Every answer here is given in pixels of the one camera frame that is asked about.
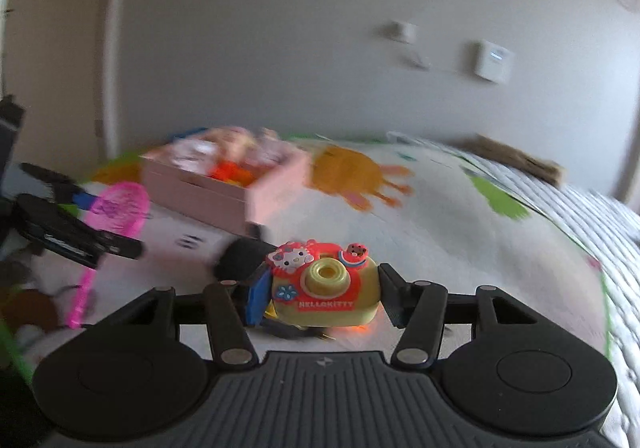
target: wall thermostat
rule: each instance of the wall thermostat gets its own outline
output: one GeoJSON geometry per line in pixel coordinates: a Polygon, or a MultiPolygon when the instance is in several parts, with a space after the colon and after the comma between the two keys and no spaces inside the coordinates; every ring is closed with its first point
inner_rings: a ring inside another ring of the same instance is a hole
{"type": "Polygon", "coordinates": [[[505,84],[511,77],[515,54],[501,46],[482,40],[476,63],[476,74],[491,82],[505,84]]]}

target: hello kitty face sticker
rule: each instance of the hello kitty face sticker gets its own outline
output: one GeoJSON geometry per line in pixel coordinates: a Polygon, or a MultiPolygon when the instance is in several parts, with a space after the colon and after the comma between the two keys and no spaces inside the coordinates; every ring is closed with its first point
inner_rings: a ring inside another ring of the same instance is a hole
{"type": "Polygon", "coordinates": [[[310,244],[288,242],[273,253],[268,254],[267,262],[272,264],[274,268],[281,269],[288,275],[292,275],[301,266],[315,260],[313,254],[307,248],[308,245],[310,244]]]}

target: ribbed black pad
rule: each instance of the ribbed black pad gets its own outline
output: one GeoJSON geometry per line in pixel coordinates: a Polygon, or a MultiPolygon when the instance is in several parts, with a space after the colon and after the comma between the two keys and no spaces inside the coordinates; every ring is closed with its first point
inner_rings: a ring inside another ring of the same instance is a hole
{"type": "MultiPolygon", "coordinates": [[[[97,445],[55,434],[43,446],[97,445]]],[[[428,377],[389,367],[380,352],[271,352],[255,370],[222,376],[181,424],[102,446],[613,448],[595,432],[534,442],[483,431],[451,410],[428,377]]]]}

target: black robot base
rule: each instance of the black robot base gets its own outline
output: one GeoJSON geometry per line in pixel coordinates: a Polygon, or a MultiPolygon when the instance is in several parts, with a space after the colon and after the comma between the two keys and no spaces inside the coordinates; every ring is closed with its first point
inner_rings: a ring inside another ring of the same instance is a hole
{"type": "Polygon", "coordinates": [[[598,429],[617,382],[599,352],[496,287],[452,295],[378,272],[404,329],[389,363],[380,352],[260,362],[239,283],[145,293],[39,365],[34,395],[56,428],[44,446],[612,448],[598,429]],[[194,323],[207,325],[212,361],[178,341],[194,323]],[[472,324],[474,338],[439,360],[447,323],[472,324]]]}

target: orange toy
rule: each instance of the orange toy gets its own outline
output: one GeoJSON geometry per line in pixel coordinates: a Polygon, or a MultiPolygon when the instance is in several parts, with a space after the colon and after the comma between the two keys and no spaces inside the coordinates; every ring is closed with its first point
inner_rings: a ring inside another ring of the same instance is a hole
{"type": "Polygon", "coordinates": [[[241,168],[232,161],[220,161],[210,173],[209,177],[225,183],[249,186],[256,178],[249,170],[241,168]]]}
{"type": "Polygon", "coordinates": [[[378,267],[369,250],[352,243],[290,241],[267,255],[278,319],[301,327],[369,323],[380,303],[378,267]]]}
{"type": "Polygon", "coordinates": [[[216,179],[218,181],[229,181],[233,178],[240,167],[238,164],[232,161],[220,161],[216,168],[214,168],[210,173],[209,177],[216,179]]]}

